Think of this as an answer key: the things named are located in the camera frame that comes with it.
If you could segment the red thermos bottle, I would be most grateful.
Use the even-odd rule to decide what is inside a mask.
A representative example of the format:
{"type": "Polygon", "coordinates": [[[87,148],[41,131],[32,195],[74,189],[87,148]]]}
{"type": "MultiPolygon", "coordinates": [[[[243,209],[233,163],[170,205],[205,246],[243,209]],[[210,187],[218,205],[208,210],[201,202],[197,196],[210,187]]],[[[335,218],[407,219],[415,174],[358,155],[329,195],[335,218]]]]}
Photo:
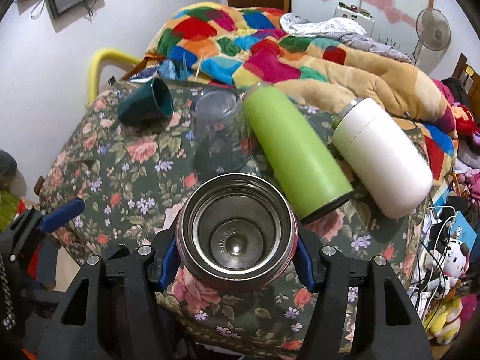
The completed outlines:
{"type": "Polygon", "coordinates": [[[275,281],[291,263],[298,222],[287,199],[258,176],[216,176],[185,201],[176,225],[183,266],[217,291],[246,293],[275,281]]]}

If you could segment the green thermos bottle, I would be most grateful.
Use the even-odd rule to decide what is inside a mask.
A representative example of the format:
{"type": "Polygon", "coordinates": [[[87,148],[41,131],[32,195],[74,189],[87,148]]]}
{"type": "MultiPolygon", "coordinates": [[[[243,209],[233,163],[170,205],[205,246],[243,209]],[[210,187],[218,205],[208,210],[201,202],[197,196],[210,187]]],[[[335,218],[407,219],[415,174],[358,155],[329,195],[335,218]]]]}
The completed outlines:
{"type": "Polygon", "coordinates": [[[326,216],[352,197],[351,182],[335,157],[279,88],[253,85],[242,102],[250,127],[302,224],[326,216]]]}

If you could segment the standing electric fan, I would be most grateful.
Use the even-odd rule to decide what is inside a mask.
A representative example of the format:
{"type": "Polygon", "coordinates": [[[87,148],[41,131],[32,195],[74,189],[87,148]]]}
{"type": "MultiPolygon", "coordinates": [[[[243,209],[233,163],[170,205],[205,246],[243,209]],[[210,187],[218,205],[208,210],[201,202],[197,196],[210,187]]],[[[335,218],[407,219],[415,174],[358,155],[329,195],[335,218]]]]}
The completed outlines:
{"type": "Polygon", "coordinates": [[[412,53],[412,61],[417,63],[423,48],[442,51],[450,43],[451,28],[446,16],[438,9],[423,9],[416,18],[417,43],[412,53]]]}

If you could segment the dark teal mug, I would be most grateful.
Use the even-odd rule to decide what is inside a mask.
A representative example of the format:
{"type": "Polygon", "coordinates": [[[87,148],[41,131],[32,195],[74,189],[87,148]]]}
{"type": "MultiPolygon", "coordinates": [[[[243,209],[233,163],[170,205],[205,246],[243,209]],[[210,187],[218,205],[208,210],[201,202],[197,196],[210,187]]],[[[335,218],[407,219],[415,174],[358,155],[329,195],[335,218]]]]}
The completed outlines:
{"type": "Polygon", "coordinates": [[[173,96],[168,86],[153,78],[119,102],[117,118],[125,126],[140,127],[173,116],[173,96]]]}

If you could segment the wooden bed headboard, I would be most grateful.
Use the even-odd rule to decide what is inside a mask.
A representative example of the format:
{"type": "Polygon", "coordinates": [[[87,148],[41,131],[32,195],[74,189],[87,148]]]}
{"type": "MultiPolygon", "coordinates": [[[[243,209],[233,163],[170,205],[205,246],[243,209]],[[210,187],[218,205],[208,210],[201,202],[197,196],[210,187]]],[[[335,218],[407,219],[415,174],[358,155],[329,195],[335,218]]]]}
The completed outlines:
{"type": "Polygon", "coordinates": [[[468,63],[468,58],[461,53],[452,76],[460,80],[469,96],[472,107],[479,105],[479,74],[468,63]]]}

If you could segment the yellow foam tube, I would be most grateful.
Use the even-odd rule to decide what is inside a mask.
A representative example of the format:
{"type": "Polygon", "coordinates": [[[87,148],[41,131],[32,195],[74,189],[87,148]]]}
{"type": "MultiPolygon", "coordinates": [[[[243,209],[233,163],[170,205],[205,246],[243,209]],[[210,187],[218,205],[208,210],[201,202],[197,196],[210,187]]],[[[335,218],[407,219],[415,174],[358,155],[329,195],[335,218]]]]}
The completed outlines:
{"type": "Polygon", "coordinates": [[[107,66],[113,66],[130,72],[142,61],[141,58],[115,48],[97,50],[90,59],[87,74],[87,106],[91,106],[98,96],[102,71],[107,66]]]}

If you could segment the yellow plush toy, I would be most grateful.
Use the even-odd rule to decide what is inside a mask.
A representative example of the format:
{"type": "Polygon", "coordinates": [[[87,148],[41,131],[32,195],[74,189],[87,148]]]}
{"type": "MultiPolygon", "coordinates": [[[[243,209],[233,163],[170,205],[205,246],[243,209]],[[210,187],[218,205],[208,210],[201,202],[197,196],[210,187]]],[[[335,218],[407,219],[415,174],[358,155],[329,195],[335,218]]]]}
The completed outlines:
{"type": "Polygon", "coordinates": [[[442,300],[423,321],[427,337],[436,340],[438,345],[449,345],[461,330],[462,310],[459,297],[449,301],[442,300]]]}

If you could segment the white small cabinet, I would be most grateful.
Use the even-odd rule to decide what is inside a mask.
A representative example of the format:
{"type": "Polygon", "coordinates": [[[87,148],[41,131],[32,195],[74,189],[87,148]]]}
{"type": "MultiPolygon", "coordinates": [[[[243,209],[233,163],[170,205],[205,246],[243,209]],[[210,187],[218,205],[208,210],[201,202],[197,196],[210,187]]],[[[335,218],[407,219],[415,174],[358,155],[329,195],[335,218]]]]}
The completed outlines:
{"type": "Polygon", "coordinates": [[[363,8],[339,2],[335,9],[334,16],[354,20],[365,30],[366,35],[371,36],[373,34],[375,19],[363,8]]]}

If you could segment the dalmatian plush toy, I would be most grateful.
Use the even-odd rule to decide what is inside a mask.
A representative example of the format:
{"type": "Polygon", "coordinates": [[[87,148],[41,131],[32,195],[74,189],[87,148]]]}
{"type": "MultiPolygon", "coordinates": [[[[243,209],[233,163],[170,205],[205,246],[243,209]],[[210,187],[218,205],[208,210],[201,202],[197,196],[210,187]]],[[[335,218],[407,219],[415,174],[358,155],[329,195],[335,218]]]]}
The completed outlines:
{"type": "Polygon", "coordinates": [[[459,278],[468,270],[469,248],[465,242],[451,238],[442,268],[445,288],[456,286],[459,278]]]}

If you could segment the white thermos bottle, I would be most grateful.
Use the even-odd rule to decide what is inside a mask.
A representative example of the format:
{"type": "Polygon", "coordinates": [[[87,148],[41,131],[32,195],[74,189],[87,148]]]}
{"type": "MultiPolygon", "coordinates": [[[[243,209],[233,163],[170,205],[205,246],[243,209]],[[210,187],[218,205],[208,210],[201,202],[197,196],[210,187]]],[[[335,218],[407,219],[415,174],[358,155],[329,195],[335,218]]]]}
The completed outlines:
{"type": "Polygon", "coordinates": [[[429,194],[430,165],[371,97],[352,100],[333,122],[332,144],[390,219],[409,215],[429,194]]]}

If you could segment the colourful patchwork blanket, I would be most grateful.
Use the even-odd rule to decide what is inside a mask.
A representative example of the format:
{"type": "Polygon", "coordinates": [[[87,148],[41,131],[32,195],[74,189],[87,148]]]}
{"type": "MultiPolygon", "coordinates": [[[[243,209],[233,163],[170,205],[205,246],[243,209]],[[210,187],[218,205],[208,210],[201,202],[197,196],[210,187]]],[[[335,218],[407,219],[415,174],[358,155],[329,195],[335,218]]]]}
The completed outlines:
{"type": "Polygon", "coordinates": [[[455,162],[452,107],[425,72],[392,58],[352,49],[327,37],[297,37],[280,26],[282,11],[238,9],[200,2],[179,10],[155,35],[149,62],[170,59],[187,66],[187,78],[247,89],[277,86],[303,105],[336,114],[353,98],[372,98],[396,119],[421,125],[440,185],[455,162]]]}

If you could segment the grey white crumpled cloth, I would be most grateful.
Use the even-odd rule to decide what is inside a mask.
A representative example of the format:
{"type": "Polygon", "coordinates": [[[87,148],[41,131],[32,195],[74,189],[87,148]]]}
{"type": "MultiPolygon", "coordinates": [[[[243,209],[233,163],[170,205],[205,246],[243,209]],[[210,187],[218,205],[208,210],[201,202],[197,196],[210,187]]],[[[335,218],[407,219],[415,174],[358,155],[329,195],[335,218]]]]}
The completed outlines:
{"type": "Polygon", "coordinates": [[[396,45],[375,41],[353,19],[334,17],[315,23],[290,12],[282,15],[279,23],[284,31],[296,37],[328,38],[355,50],[371,52],[404,63],[413,63],[408,55],[396,48],[396,45]]]}

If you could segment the clear glass cup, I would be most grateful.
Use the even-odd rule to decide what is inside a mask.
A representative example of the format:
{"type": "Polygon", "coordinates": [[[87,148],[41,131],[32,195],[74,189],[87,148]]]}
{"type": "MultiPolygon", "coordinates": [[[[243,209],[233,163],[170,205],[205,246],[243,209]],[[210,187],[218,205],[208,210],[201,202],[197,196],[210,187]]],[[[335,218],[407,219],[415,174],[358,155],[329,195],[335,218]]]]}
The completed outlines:
{"type": "Polygon", "coordinates": [[[201,180],[236,172],[247,164],[253,151],[251,127],[237,92],[207,89],[193,101],[190,115],[193,165],[201,180]]]}

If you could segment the floral bed sheet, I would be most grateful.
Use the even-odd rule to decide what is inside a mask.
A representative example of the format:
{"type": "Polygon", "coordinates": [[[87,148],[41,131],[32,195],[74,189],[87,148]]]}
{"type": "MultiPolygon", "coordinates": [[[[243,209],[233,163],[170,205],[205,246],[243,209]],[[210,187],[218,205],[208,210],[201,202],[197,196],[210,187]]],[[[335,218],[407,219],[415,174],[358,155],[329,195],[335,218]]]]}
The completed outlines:
{"type": "MultiPolygon", "coordinates": [[[[123,126],[117,108],[135,89],[122,81],[101,93],[64,145],[44,182],[41,208],[52,211],[74,197],[84,212],[56,232],[79,263],[123,244],[130,250],[153,242],[170,227],[203,182],[194,164],[191,103],[201,85],[168,83],[174,113],[167,127],[123,126]]],[[[402,219],[388,219],[353,180],[352,200],[311,223],[323,244],[350,258],[382,255],[403,284],[416,275],[416,251],[425,204],[402,219]]],[[[205,345],[261,357],[293,359],[306,335],[317,298],[301,285],[293,267],[268,287],[237,294],[218,292],[180,269],[157,302],[205,345]]]]}

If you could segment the red plush toy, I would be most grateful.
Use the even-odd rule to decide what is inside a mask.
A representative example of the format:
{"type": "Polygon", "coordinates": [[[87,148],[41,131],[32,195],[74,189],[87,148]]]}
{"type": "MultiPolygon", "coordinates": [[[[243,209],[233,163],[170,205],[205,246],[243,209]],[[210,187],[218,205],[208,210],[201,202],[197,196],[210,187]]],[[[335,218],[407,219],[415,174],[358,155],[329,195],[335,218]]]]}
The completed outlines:
{"type": "Polygon", "coordinates": [[[455,118],[456,131],[460,137],[472,138],[475,133],[479,132],[473,113],[467,106],[456,102],[451,106],[451,111],[455,118]]]}

